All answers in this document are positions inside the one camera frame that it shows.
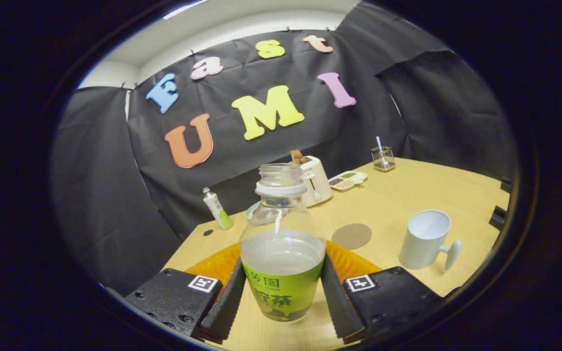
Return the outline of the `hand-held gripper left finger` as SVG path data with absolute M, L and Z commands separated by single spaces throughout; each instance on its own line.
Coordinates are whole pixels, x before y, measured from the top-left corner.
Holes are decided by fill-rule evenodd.
M 125 299 L 187 337 L 223 342 L 236 319 L 245 281 L 240 247 L 234 244 L 185 271 L 163 269 Z

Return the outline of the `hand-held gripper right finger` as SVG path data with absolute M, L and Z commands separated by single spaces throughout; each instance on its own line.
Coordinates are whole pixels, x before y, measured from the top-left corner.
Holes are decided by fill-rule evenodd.
M 326 243 L 321 282 L 335 333 L 344 342 L 393 335 L 443 300 L 403 267 L 379 268 L 332 241 Z

